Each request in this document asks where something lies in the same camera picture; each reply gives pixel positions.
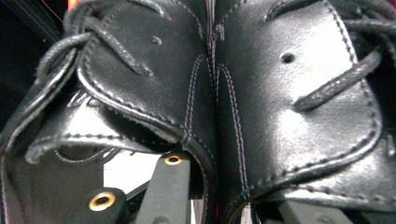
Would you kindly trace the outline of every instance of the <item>black shoelace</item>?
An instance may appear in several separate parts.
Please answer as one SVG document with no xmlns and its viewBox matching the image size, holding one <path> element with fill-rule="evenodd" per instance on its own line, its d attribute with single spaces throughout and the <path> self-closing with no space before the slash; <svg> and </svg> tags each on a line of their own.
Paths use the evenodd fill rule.
<svg viewBox="0 0 396 224">
<path fill-rule="evenodd" d="M 266 21 L 289 11 L 312 5 L 320 0 L 284 0 L 274 4 L 269 10 Z M 361 19 L 344 20 L 344 25 L 349 32 L 378 35 L 381 47 L 375 48 L 360 62 L 345 71 L 340 76 L 320 86 L 315 91 L 295 102 L 294 110 L 306 112 L 330 101 L 334 96 L 350 88 L 366 76 L 370 75 L 380 65 L 382 60 L 381 49 L 385 49 L 391 55 L 396 67 L 396 50 L 391 39 L 396 37 L 396 13 L 394 8 L 384 0 L 350 0 L 356 3 L 357 11 Z"/>
<path fill-rule="evenodd" d="M 139 6 L 147 7 L 154 12 L 159 13 L 162 17 L 167 18 L 168 16 L 164 12 L 164 10 L 154 2 L 150 0 L 128 0 L 129 2 L 138 4 Z M 73 17 L 73 14 L 78 14 L 79 11 L 88 11 L 89 15 L 84 17 L 84 21 L 82 23 L 82 28 L 77 29 L 79 32 L 76 34 L 74 32 L 73 35 L 70 35 L 59 42 L 55 43 L 44 55 L 41 59 L 39 66 L 37 67 L 36 76 L 37 81 L 41 82 L 44 77 L 46 77 L 52 66 L 55 64 L 57 59 L 63 55 L 64 53 L 72 50 L 79 49 L 83 47 L 93 36 L 98 37 L 103 42 L 107 44 L 107 46 L 112 49 L 120 59 L 130 67 L 135 74 L 138 76 L 146 76 L 150 77 L 154 74 L 152 71 L 146 67 L 143 63 L 138 62 L 130 52 L 121 44 L 121 42 L 113 36 L 107 28 L 97 19 L 92 13 L 101 8 L 102 6 L 107 6 L 114 4 L 114 0 L 83 0 L 78 6 L 66 15 L 65 18 L 65 27 L 66 32 L 71 29 L 76 30 L 76 25 L 73 22 L 69 21 L 70 18 Z M 108 161 L 111 161 L 115 156 L 117 156 L 121 152 L 121 149 L 118 148 L 104 148 L 100 151 L 94 153 L 88 158 L 76 160 L 72 158 L 66 157 L 59 149 L 55 150 L 55 155 L 66 163 L 72 164 L 83 164 L 87 162 L 98 162 L 99 164 L 105 164 Z"/>
</svg>

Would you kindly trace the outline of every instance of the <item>shoe tongue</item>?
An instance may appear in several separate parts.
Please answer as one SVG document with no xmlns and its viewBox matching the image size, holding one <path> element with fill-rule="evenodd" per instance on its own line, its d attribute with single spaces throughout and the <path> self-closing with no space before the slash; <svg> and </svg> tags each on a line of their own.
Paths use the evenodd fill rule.
<svg viewBox="0 0 396 224">
<path fill-rule="evenodd" d="M 96 149 L 115 147 L 158 154 L 173 146 L 150 129 L 104 107 L 84 90 L 78 90 L 48 111 L 25 158 L 38 163 L 44 153 L 56 148 L 93 153 Z"/>
</svg>

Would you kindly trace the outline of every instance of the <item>leather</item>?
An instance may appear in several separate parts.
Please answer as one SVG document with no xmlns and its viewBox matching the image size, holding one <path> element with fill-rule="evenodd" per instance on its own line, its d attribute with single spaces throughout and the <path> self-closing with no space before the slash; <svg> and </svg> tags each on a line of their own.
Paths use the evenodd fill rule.
<svg viewBox="0 0 396 224">
<path fill-rule="evenodd" d="M 74 151 L 72 155 L 80 158 L 79 152 L 90 154 L 103 147 L 164 153 L 178 144 L 191 154 L 201 171 L 198 179 L 202 178 L 203 183 L 198 185 L 203 185 L 202 222 L 214 222 L 218 163 L 206 5 L 189 0 L 141 2 L 149 7 L 114 1 L 95 15 L 138 62 L 152 71 L 152 76 L 135 73 L 94 35 L 83 49 L 69 53 L 67 67 L 60 66 L 69 72 L 37 81 L 8 122 L 1 141 L 1 150 L 7 152 L 2 167 L 2 172 L 8 174 L 2 175 L 2 182 L 7 183 L 4 201 L 7 207 L 21 208 L 6 209 L 8 222 L 63 223 L 65 214 L 73 210 L 74 197 L 64 205 L 65 211 L 57 214 L 37 209 L 40 205 L 36 196 L 48 198 L 41 202 L 46 206 L 41 206 L 60 204 L 62 197 L 55 194 L 56 190 L 83 186 L 87 180 L 83 176 L 90 172 L 95 173 L 89 181 L 92 185 L 82 188 L 78 195 L 101 185 L 98 174 L 103 170 L 82 167 L 80 175 L 73 177 L 66 172 L 69 164 L 58 164 L 53 149 Z M 81 32 L 83 18 L 90 12 L 83 9 L 81 13 L 72 11 L 66 19 L 69 35 Z M 74 22 L 74 17 L 81 23 Z M 31 137 L 23 138 L 25 133 Z M 45 175 L 45 164 L 53 163 L 52 173 L 58 172 L 74 183 L 60 186 L 56 176 Z M 41 176 L 39 183 L 31 173 L 18 172 L 25 166 L 39 170 L 35 173 Z"/>
<path fill-rule="evenodd" d="M 220 222 L 235 223 L 253 200 L 394 212 L 395 160 L 367 81 L 293 110 L 358 61 L 341 18 L 319 1 L 271 19 L 279 4 L 216 3 Z"/>
</svg>

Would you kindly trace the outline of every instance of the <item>shoe pair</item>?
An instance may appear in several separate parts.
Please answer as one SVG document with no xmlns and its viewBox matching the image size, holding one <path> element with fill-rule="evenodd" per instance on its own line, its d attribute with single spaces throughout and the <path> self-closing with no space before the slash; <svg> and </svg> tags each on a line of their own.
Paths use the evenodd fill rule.
<svg viewBox="0 0 396 224">
<path fill-rule="evenodd" d="M 120 150 L 180 148 L 204 223 L 396 220 L 392 6 L 214 5 L 82 1 L 66 15 L 1 135 L 7 223 L 67 222 Z"/>
</svg>

